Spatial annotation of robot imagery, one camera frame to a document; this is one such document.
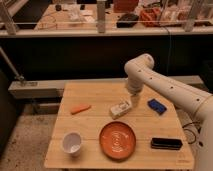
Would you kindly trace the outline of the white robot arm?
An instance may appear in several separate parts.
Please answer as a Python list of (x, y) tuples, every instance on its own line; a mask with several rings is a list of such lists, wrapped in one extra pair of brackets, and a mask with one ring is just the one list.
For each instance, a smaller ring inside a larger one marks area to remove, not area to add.
[(127, 74), (126, 88), (139, 94), (147, 85), (201, 123), (194, 171), (213, 171), (213, 94), (153, 71), (154, 59), (142, 54), (129, 60), (124, 70)]

